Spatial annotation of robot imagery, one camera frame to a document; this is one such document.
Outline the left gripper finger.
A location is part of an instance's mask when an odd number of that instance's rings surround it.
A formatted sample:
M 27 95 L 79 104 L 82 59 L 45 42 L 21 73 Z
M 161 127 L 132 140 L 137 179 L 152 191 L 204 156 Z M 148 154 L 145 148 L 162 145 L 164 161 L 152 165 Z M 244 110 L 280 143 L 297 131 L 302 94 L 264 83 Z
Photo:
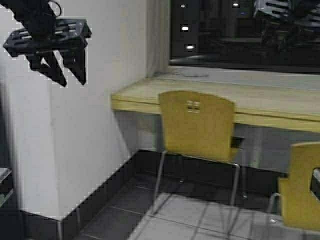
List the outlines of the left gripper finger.
M 28 62 L 32 71 L 46 76 L 62 87 L 67 86 L 67 80 L 53 51 L 30 54 L 28 56 Z
M 85 49 L 78 47 L 65 50 L 62 52 L 62 58 L 64 67 L 69 69 L 82 85 L 85 85 L 87 82 Z

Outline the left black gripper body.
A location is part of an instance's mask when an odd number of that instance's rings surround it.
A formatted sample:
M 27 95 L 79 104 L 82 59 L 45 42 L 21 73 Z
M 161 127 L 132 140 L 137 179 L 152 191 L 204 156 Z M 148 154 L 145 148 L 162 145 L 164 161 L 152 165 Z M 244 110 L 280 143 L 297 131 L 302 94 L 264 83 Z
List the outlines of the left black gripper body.
M 25 28 L 13 31 L 3 44 L 12 57 L 48 52 L 85 49 L 92 31 L 86 19 L 58 18 L 45 35 L 29 33 Z

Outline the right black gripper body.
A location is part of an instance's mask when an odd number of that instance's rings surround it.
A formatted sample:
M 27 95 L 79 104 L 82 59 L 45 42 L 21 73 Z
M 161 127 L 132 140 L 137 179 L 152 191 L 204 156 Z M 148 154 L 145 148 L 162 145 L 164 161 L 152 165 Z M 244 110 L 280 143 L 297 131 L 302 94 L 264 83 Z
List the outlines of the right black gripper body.
M 319 0 L 256 0 L 254 16 L 263 14 L 302 27 L 320 27 Z

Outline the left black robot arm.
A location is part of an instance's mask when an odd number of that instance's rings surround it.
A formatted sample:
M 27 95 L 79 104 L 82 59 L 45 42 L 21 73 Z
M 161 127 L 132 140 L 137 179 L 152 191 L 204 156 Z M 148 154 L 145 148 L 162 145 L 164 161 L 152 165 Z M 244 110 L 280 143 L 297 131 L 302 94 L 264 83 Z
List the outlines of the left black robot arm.
M 49 0 L 2 0 L 0 4 L 23 26 L 11 32 L 3 44 L 11 57 L 25 56 L 32 71 L 66 87 L 67 80 L 54 54 L 58 51 L 63 66 L 80 84 L 86 84 L 85 48 L 92 36 L 86 19 L 61 18 Z

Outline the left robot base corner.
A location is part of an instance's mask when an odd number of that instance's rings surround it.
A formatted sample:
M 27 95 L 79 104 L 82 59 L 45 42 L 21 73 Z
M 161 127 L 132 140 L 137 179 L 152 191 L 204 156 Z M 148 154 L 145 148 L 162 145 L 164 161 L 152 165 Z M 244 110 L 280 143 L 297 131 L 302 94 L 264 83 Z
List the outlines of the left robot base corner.
M 9 168 L 0 169 L 0 207 L 2 207 L 14 193 L 12 170 Z

